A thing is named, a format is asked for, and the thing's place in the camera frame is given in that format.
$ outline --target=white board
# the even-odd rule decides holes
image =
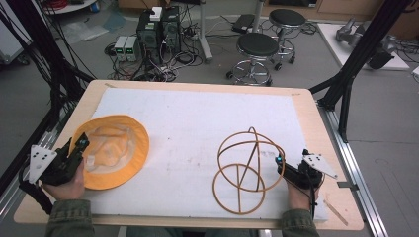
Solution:
[[[290,164],[300,162],[305,141],[291,97],[110,88],[93,117],[107,115],[129,115],[141,122],[150,138],[150,151],[143,168],[125,184],[86,192],[93,213],[279,219],[288,210],[284,180],[267,191],[259,209],[240,216],[217,204],[211,186],[222,141],[250,126],[280,145]],[[267,184],[278,178],[274,160],[262,159],[261,167]],[[219,187],[228,190],[222,184]],[[236,202],[237,192],[223,193],[228,203]],[[255,201],[244,198],[243,202]],[[326,220],[323,201],[318,204],[315,218]]]
[[[348,45],[345,41],[337,41],[336,40],[336,31],[341,29],[344,25],[333,25],[333,24],[317,24],[318,28],[320,29],[321,35],[327,41],[330,50],[333,52],[333,55],[342,66],[345,64],[346,60],[348,60],[349,55],[351,55],[353,48]],[[394,56],[383,68],[380,70],[407,70],[409,66],[397,55],[397,53],[393,52],[391,54]],[[363,69],[371,69],[369,66],[364,65]]]

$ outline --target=black stool seat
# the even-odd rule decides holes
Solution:
[[[272,56],[280,49],[274,39],[259,33],[241,36],[237,41],[237,47],[252,56]]]
[[[276,26],[299,27],[305,23],[305,17],[293,10],[277,9],[269,14],[269,21]]]

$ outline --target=floor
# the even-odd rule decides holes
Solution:
[[[112,61],[104,53],[105,47],[118,36],[130,36],[135,32],[136,15],[123,15],[126,18],[122,19],[109,1],[97,14],[82,10],[59,17],[62,25],[86,22],[91,28],[114,20],[109,33],[71,45],[97,78],[109,78],[114,72]],[[234,34],[230,25],[222,21],[223,18],[208,18],[207,28],[212,31],[207,35]],[[264,28],[269,28],[269,23],[265,23]],[[212,62],[180,69],[175,82],[232,84],[225,73],[234,62],[243,58],[236,51],[236,40],[237,37],[208,37]],[[292,41],[297,48],[295,63],[285,62],[280,71],[271,70],[273,87],[308,89],[339,71],[340,66],[320,33],[299,34]],[[65,51],[62,40],[57,43]],[[419,154],[419,84],[410,74],[419,64],[408,64],[410,69],[407,71],[362,70],[353,85],[349,111],[349,143],[389,236],[417,236],[419,232],[419,186],[416,184],[419,180],[416,161]],[[324,93],[313,97],[320,99]],[[6,170],[49,106],[49,88],[33,64],[13,63],[0,71],[0,173]],[[44,226],[13,221],[18,203],[0,222],[1,236],[27,236],[29,233],[43,236]],[[96,231],[98,236],[117,236],[119,228],[97,226]],[[367,226],[361,231],[319,232],[321,236],[371,236]],[[274,231],[274,236],[281,236],[280,231]]]

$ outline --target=white bracket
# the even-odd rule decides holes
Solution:
[[[416,67],[415,70],[412,71],[413,76],[419,77],[419,66]]]
[[[338,178],[336,172],[332,169],[332,167],[330,167],[329,163],[327,163],[326,159],[321,155],[304,155],[302,159],[304,159],[304,161],[307,162],[311,168],[318,170],[332,177],[333,179]]]
[[[55,151],[45,149],[38,145],[32,146],[29,166],[29,183],[33,184],[40,178],[56,155]]]

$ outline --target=wooden table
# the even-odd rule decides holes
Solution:
[[[349,189],[340,189],[336,182],[346,182],[342,168],[327,134],[312,95],[306,89],[269,88],[248,86],[226,86],[207,84],[154,83],[96,80],[90,83],[77,108],[58,138],[55,147],[62,147],[74,130],[89,120],[102,95],[108,88],[132,88],[145,90],[193,91],[238,93],[252,95],[274,95],[291,97],[302,129],[307,149],[327,157],[329,164],[338,174],[338,180],[326,178],[320,194],[324,198],[328,220],[318,222],[318,229],[361,230],[364,227],[358,207]],[[19,223],[47,223],[48,216],[29,196],[25,196],[15,213]],[[94,214],[93,222],[103,225],[145,225],[177,227],[218,227],[280,229],[279,220],[255,220],[240,218],[184,218],[167,216],[104,215]]]

